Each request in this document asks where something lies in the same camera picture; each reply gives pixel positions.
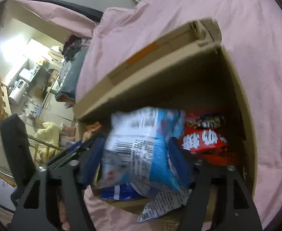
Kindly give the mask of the person's left hand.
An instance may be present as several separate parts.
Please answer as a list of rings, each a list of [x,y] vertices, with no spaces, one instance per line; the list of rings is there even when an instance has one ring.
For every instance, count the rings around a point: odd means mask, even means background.
[[[63,199],[61,199],[59,201],[59,218],[60,218],[60,222],[62,224],[62,229],[65,231],[70,231],[70,225],[68,222],[68,213],[67,210],[65,208],[65,202]]]

